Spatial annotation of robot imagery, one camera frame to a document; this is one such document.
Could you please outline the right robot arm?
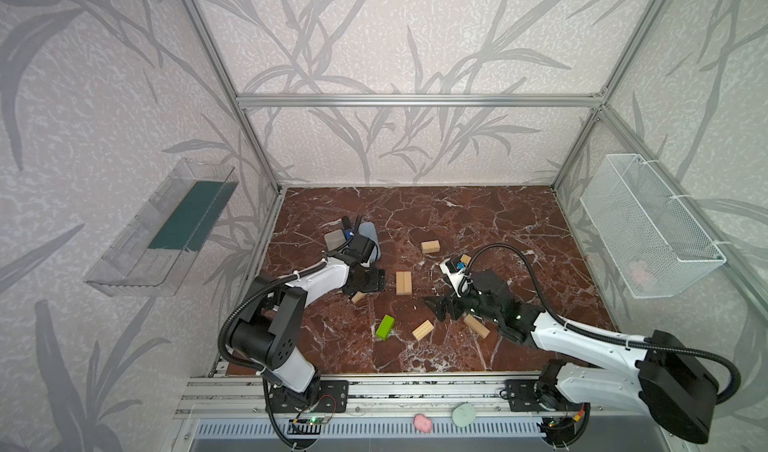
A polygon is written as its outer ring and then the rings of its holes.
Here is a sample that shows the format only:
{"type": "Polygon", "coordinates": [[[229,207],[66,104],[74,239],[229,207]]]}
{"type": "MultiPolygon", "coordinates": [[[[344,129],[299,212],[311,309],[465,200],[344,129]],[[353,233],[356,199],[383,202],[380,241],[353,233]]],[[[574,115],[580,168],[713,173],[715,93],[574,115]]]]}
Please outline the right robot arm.
{"type": "Polygon", "coordinates": [[[531,385],[508,393],[511,409],[577,411],[592,405],[651,417],[674,436],[709,440],[719,384],[672,335],[605,331],[519,300],[492,271],[446,278],[453,293],[424,302],[439,321],[473,317],[520,346],[560,354],[531,385]]]}

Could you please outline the green sheet in bin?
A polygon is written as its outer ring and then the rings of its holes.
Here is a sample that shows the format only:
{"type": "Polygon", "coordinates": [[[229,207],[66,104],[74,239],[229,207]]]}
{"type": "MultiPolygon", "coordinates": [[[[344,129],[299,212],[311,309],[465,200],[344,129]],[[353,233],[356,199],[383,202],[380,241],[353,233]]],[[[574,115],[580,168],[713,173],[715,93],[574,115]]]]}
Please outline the green sheet in bin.
{"type": "Polygon", "coordinates": [[[149,249],[200,252],[237,186],[235,182],[196,182],[149,249]]]}

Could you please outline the aluminium cage frame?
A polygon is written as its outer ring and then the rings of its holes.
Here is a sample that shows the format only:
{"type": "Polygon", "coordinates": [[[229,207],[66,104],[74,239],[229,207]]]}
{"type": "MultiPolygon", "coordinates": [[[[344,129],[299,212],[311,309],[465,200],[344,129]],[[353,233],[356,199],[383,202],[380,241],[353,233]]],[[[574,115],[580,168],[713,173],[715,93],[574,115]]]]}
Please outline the aluminium cage frame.
{"type": "MultiPolygon", "coordinates": [[[[767,276],[767,0],[673,0],[629,75],[574,0],[193,0],[262,154],[295,186],[271,266],[313,225],[371,216],[387,262],[430,287],[416,244],[509,238],[559,310],[628,320],[633,298],[581,204],[613,140],[565,121],[612,107],[767,276]]],[[[586,9],[606,0],[585,0],[586,9]]],[[[619,5],[624,0],[607,0],[619,5]]]]}

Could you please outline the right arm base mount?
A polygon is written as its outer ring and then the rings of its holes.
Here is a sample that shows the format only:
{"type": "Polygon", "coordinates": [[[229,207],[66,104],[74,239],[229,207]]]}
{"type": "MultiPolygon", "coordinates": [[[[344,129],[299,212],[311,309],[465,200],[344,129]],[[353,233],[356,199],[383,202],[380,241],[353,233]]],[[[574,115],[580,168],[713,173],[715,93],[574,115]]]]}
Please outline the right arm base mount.
{"type": "Polygon", "coordinates": [[[499,396],[512,412],[587,413],[591,406],[568,400],[554,385],[538,379],[509,379],[504,382],[499,396]]]}

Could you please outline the blue black marker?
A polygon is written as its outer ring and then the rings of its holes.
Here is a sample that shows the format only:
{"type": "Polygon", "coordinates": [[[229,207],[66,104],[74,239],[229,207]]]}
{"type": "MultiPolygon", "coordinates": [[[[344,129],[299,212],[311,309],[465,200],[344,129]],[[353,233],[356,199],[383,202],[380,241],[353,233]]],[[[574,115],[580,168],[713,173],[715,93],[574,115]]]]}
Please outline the blue black marker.
{"type": "Polygon", "coordinates": [[[342,232],[346,240],[348,240],[354,234],[354,227],[351,219],[348,216],[341,218],[342,232]]]}

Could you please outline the grey sponge block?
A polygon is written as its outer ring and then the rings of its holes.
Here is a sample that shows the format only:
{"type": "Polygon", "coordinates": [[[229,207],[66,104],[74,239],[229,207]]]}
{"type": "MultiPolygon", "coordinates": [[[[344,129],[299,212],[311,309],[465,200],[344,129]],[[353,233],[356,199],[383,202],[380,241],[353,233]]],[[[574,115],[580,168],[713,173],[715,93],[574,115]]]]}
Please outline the grey sponge block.
{"type": "Polygon", "coordinates": [[[324,235],[326,250],[332,252],[346,243],[346,236],[342,230],[335,230],[324,235]]]}

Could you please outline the clear plastic wall bin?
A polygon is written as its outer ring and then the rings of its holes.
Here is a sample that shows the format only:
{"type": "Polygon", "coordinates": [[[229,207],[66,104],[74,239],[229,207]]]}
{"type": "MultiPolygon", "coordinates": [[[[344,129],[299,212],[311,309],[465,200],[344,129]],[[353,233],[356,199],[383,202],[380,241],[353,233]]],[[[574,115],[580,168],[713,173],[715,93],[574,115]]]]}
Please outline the clear plastic wall bin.
{"type": "Polygon", "coordinates": [[[231,165],[181,159],[84,282],[108,297],[172,297],[239,185],[231,165]]]}

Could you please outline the pink object in basket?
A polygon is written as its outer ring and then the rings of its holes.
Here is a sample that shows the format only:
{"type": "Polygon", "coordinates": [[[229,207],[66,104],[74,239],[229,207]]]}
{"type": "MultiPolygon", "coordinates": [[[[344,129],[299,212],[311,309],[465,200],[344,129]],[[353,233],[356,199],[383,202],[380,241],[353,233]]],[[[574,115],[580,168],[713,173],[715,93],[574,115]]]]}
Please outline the pink object in basket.
{"type": "Polygon", "coordinates": [[[642,289],[653,289],[657,279],[645,261],[631,261],[627,270],[632,281],[642,289]]]}

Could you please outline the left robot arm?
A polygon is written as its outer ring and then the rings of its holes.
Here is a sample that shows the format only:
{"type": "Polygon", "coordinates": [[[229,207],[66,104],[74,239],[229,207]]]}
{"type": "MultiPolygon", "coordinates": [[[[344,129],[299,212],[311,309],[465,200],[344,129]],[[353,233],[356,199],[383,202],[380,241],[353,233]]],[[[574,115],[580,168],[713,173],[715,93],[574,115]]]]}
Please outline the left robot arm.
{"type": "Polygon", "coordinates": [[[260,373],[265,385],[315,403],[320,373],[298,350],[305,308],[334,291],[382,291],[385,272],[376,267],[380,256],[376,239],[354,233],[311,267],[252,283],[220,328],[220,357],[260,373]]]}

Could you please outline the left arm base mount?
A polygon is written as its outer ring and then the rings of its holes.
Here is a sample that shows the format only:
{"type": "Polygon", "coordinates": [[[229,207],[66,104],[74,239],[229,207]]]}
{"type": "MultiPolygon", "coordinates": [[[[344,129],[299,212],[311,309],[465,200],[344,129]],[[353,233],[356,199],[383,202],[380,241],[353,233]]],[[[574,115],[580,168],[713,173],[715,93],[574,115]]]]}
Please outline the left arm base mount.
{"type": "Polygon", "coordinates": [[[350,383],[346,380],[314,380],[305,392],[287,387],[268,388],[267,402],[274,413],[341,413],[346,411],[350,383]]]}

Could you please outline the grey blue oval case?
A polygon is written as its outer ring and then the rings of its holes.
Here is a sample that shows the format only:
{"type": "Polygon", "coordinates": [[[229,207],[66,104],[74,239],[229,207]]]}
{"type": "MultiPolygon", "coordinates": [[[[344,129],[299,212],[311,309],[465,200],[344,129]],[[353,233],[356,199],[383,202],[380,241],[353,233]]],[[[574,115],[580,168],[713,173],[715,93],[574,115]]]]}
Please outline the grey blue oval case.
{"type": "Polygon", "coordinates": [[[369,262],[371,264],[376,263],[381,258],[381,247],[375,225],[368,221],[362,222],[359,226],[358,234],[373,242],[374,250],[371,254],[369,262]]]}

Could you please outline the aluminium front rail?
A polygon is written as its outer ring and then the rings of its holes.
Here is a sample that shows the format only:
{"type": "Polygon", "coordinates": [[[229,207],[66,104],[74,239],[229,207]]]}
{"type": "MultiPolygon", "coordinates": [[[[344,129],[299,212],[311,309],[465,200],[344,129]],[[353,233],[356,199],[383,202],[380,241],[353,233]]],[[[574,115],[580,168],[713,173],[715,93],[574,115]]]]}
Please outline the aluminium front rail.
{"type": "MultiPolygon", "coordinates": [[[[462,403],[481,415],[544,416],[556,413],[512,412],[499,396],[509,379],[538,379],[554,385],[568,400],[588,403],[593,412],[646,416],[639,383],[596,368],[567,365],[561,379],[545,380],[536,373],[341,374],[322,379],[350,383],[345,412],[319,413],[334,418],[445,415],[462,403]]],[[[190,380],[176,407],[181,418],[263,417],[271,411],[258,376],[190,380]]]]}

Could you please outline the pink putty blob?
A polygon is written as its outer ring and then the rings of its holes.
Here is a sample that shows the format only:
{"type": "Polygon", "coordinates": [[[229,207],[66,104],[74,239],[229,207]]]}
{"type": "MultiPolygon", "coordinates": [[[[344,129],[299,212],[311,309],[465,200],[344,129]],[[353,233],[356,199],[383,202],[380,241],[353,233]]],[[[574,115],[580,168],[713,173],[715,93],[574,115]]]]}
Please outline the pink putty blob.
{"type": "Polygon", "coordinates": [[[423,434],[429,434],[433,430],[433,422],[423,414],[417,414],[413,419],[414,428],[423,434]]]}

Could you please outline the green putty blob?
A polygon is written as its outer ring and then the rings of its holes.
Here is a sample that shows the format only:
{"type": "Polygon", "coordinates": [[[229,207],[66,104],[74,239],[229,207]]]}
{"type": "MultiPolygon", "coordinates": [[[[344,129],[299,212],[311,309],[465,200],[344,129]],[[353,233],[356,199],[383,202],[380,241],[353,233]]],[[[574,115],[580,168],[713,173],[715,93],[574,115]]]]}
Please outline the green putty blob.
{"type": "Polygon", "coordinates": [[[470,403],[462,403],[458,405],[451,413],[451,420],[457,428],[468,427],[476,420],[476,417],[477,410],[470,403]]]}

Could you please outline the green block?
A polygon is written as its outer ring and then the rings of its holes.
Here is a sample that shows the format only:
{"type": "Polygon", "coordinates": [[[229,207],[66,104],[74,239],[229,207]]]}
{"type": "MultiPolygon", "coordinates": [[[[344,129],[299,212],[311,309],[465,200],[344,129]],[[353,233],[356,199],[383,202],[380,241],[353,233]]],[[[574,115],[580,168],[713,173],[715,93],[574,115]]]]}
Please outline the green block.
{"type": "Polygon", "coordinates": [[[385,341],[390,336],[394,324],[395,319],[390,315],[385,315],[375,332],[376,337],[385,341]]]}

